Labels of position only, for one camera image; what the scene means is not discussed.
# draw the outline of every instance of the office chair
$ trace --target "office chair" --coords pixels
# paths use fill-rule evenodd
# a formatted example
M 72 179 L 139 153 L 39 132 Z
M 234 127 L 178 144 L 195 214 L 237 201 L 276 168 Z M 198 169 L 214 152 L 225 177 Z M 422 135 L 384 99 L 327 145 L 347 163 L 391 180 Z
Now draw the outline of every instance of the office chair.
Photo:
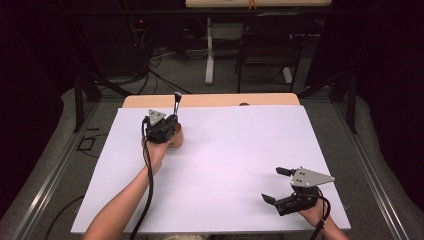
M 281 69 L 279 73 L 293 67 L 292 92 L 303 45 L 313 27 L 313 19 L 306 14 L 260 13 L 249 18 L 242 28 L 236 63 L 237 93 L 242 84 L 242 66 L 276 67 Z

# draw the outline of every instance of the white desk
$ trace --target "white desk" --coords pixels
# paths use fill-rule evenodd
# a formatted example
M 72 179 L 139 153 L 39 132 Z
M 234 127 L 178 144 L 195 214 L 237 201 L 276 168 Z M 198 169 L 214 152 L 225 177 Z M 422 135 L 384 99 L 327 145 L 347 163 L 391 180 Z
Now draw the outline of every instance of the white desk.
M 329 7 L 332 0 L 255 0 L 256 7 Z M 249 0 L 186 0 L 187 8 L 247 8 Z M 213 84 L 214 53 L 212 49 L 212 20 L 207 19 L 208 59 L 205 84 Z M 288 69 L 284 69 L 286 78 L 291 81 Z
M 280 199 L 293 192 L 291 178 L 278 175 L 276 167 L 303 166 L 329 174 L 303 106 L 293 101 L 293 94 L 226 94 L 223 101 L 219 96 L 206 98 L 214 97 L 220 107 L 180 105 L 184 144 L 169 149 L 156 174 L 152 205 L 139 231 L 210 234 L 311 230 L 299 214 L 280 217 L 261 196 L 264 193 Z M 253 104 L 258 99 L 259 104 L 278 104 L 287 99 L 294 105 L 226 107 L 232 105 L 232 96 L 237 99 L 234 103 Z M 187 96 L 192 101 L 201 97 Z M 142 96 L 132 98 L 143 100 Z M 148 108 L 131 108 L 134 104 L 129 103 L 124 106 L 130 108 L 119 109 L 72 233 L 84 233 L 97 212 L 144 165 L 140 127 Z M 171 108 L 154 109 L 172 113 Z M 322 185 L 321 189 L 332 204 L 335 221 L 342 229 L 350 228 L 334 184 Z M 125 232 L 133 230 L 145 202 L 143 198 Z

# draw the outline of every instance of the black backdrop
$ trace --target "black backdrop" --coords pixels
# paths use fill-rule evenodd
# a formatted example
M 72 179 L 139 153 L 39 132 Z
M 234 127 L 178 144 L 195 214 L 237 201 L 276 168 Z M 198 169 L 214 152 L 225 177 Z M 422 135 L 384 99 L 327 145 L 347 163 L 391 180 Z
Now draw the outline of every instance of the black backdrop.
M 0 7 L 0 216 L 40 158 L 62 114 L 60 95 L 72 86 L 62 62 L 54 62 L 54 45 L 39 35 L 42 26 L 23 6 L 15 10 Z
M 311 63 L 314 86 L 352 69 L 370 106 L 381 152 L 408 196 L 424 210 L 424 10 L 422 1 L 335 0 L 371 18 L 329 19 Z

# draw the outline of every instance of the black curtain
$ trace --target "black curtain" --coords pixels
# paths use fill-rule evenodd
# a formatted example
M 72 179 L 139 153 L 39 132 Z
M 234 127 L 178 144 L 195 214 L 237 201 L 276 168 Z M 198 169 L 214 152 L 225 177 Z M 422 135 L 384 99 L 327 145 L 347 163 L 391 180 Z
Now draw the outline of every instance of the black curtain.
M 179 10 L 185 8 L 182 0 L 143 0 L 148 10 Z M 180 54 L 187 48 L 184 18 L 180 16 L 146 17 L 146 26 L 153 41 L 153 46 L 168 46 Z
M 370 106 L 380 150 L 408 196 L 424 210 L 424 5 L 422 1 L 335 0 L 335 9 L 371 10 L 330 18 L 311 63 L 314 86 L 349 70 Z
M 424 210 L 424 15 L 422 3 L 393 1 L 367 39 L 357 73 L 358 95 L 370 106 L 380 149 L 408 196 Z
M 63 111 L 73 75 L 28 1 L 0 2 L 0 216 L 27 181 Z

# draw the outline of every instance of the wire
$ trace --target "wire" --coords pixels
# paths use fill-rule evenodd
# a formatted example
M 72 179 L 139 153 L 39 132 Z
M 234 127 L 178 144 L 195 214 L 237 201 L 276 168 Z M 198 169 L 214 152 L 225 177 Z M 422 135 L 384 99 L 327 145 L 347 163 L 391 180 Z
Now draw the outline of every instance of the wire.
M 200 26 L 202 27 L 204 34 L 205 34 L 205 35 L 208 35 L 208 31 L 206 30 L 205 26 L 203 26 L 202 21 L 200 21 L 200 19 L 197 19 L 197 21 L 199 21 Z
M 311 238 L 309 238 L 310 240 L 314 240 L 317 237 L 317 235 L 319 234 L 319 232 L 323 228 L 324 223 L 327 220 L 328 216 L 330 216 L 330 211 L 331 211 L 330 201 L 328 201 L 327 198 L 325 198 L 324 196 L 322 196 L 322 192 L 321 192 L 321 190 L 319 188 L 318 188 L 318 191 L 320 193 L 320 196 L 309 195 L 309 194 L 299 194 L 299 196 L 311 197 L 311 198 L 319 198 L 319 199 L 322 199 L 323 200 L 322 218 L 321 218 L 321 221 L 319 221 L 318 224 L 317 224 L 317 226 L 315 227 L 314 233 L 312 234 Z M 324 214 L 325 204 L 327 204 L 327 211 Z
M 141 79 L 143 79 L 142 75 L 143 74 L 140 74 L 140 73 L 134 74 L 134 76 L 132 76 L 130 79 L 125 80 L 125 81 L 121 81 L 121 80 L 113 81 L 113 79 L 110 79 L 110 78 L 108 78 L 108 80 L 110 82 L 113 82 L 117 86 L 123 86 L 123 85 L 128 85 L 128 84 L 140 81 Z
M 158 89 L 158 85 L 159 85 L 159 81 L 158 81 L 158 76 L 155 76 L 155 88 L 153 89 L 153 92 L 151 95 L 154 95 L 156 93 L 156 90 Z
M 80 145 L 78 146 L 78 148 L 79 148 L 79 147 L 81 146 L 81 144 L 82 144 L 85 140 L 87 140 L 87 139 L 92 139 L 92 138 L 94 138 L 94 137 L 102 137 L 102 136 L 107 136 L 107 135 L 109 135 L 109 134 L 108 134 L 108 133 L 103 133 L 103 134 L 91 135 L 91 136 L 89 136 L 89 137 L 85 137 L 85 136 L 84 136 L 83 141 L 80 143 Z M 92 155 L 92 154 L 87 153 L 87 152 L 86 152 L 87 150 L 77 149 L 76 151 L 81 152 L 81 153 L 83 153 L 83 154 L 85 154 L 85 155 L 87 155 L 87 156 L 93 157 L 93 158 L 99 158 L 99 156 L 95 156 L 95 155 Z
M 138 90 L 136 95 L 140 95 L 141 91 L 143 91 L 144 87 L 146 87 L 147 80 L 149 80 L 149 71 L 146 73 L 146 80 L 144 81 L 143 85 L 141 86 L 140 90 Z
M 171 85 L 172 86 L 174 86 L 174 87 L 176 87 L 176 88 L 179 88 L 180 90 L 182 90 L 182 91 L 184 91 L 184 92 L 186 92 L 186 93 L 188 93 L 188 94 L 191 94 L 191 92 L 189 92 L 189 91 L 187 91 L 187 90 L 185 90 L 184 88 L 182 88 L 182 87 L 180 87 L 180 86 L 178 86 L 178 85 L 176 85 L 176 84 L 174 84 L 174 83 L 172 83 L 172 82 L 170 82 L 170 81 L 168 81 L 168 80 L 166 80 L 166 79 L 164 79 L 163 77 L 161 77 L 159 74 L 157 74 L 156 72 L 154 72 L 152 69 L 149 69 L 149 71 L 151 72 L 151 73 L 153 73 L 153 75 L 155 75 L 156 77 L 158 77 L 163 83 L 165 83 L 168 87 L 170 87 L 172 90 L 174 90 L 174 91 L 176 91 L 176 89 L 175 88 L 173 88 L 173 87 L 171 87 Z
M 221 44 L 221 43 L 223 43 L 223 42 L 225 42 L 226 40 L 218 40 L 215 44 L 213 44 L 212 45 L 212 48 L 215 48 L 216 46 L 218 46 L 219 44 Z M 199 56 L 194 56 L 194 55 L 191 55 L 190 54 L 190 52 L 204 52 L 202 55 L 199 55 Z M 208 48 L 205 48 L 205 49 L 192 49 L 192 50 L 187 50 L 186 51 L 186 55 L 187 56 L 189 56 L 190 58 L 193 58 L 193 59 L 200 59 L 200 58 L 203 58 L 204 56 L 206 56 L 207 54 L 208 54 L 208 52 L 209 52 L 209 49 Z
M 149 154 L 149 149 L 147 148 L 147 137 L 145 137 L 144 134 L 144 125 L 146 124 L 146 122 L 148 121 L 148 118 L 144 118 L 142 125 L 141 125 L 141 134 L 142 134 L 142 140 L 143 140 L 143 157 L 144 157 L 144 162 L 147 165 L 147 169 L 148 169 L 148 177 L 149 177 L 149 196 L 147 197 L 147 202 L 146 205 L 144 206 L 144 210 L 143 213 L 140 216 L 140 219 L 138 220 L 136 226 L 134 227 L 134 230 L 131 233 L 131 237 L 130 239 L 134 239 L 135 236 L 137 235 L 138 229 L 140 228 L 141 223 L 144 221 L 144 218 L 147 215 L 147 212 L 149 211 L 150 208 L 150 204 L 152 202 L 152 198 L 153 198 L 153 169 L 152 169 L 152 162 L 150 160 L 150 154 Z
M 79 196 L 77 198 L 75 198 L 74 200 L 72 200 L 70 203 L 68 203 L 64 208 L 62 208 L 62 210 L 60 210 L 60 212 L 56 215 L 56 217 L 53 219 L 52 223 L 50 223 L 49 229 L 46 232 L 46 235 L 44 236 L 44 240 L 47 240 L 49 238 L 50 232 L 53 229 L 54 224 L 56 223 L 57 219 L 60 217 L 60 215 L 72 204 L 74 204 L 76 201 L 83 199 L 85 197 L 85 195 Z
M 152 60 L 156 60 L 156 59 L 158 59 L 157 61 L 158 61 L 158 63 L 157 64 L 153 64 L 153 63 L 151 63 L 151 61 Z M 152 67 L 159 67 L 159 65 L 162 63 L 162 55 L 157 55 L 157 56 L 155 56 L 155 57 L 152 57 L 152 58 L 150 58 L 150 60 L 149 60 L 149 64 L 152 66 Z
M 162 47 L 156 50 L 156 52 L 152 54 L 152 57 L 150 58 L 150 60 L 156 60 L 156 58 L 169 55 L 169 54 L 174 54 L 174 53 L 177 53 L 177 52 L 170 50 L 168 47 Z

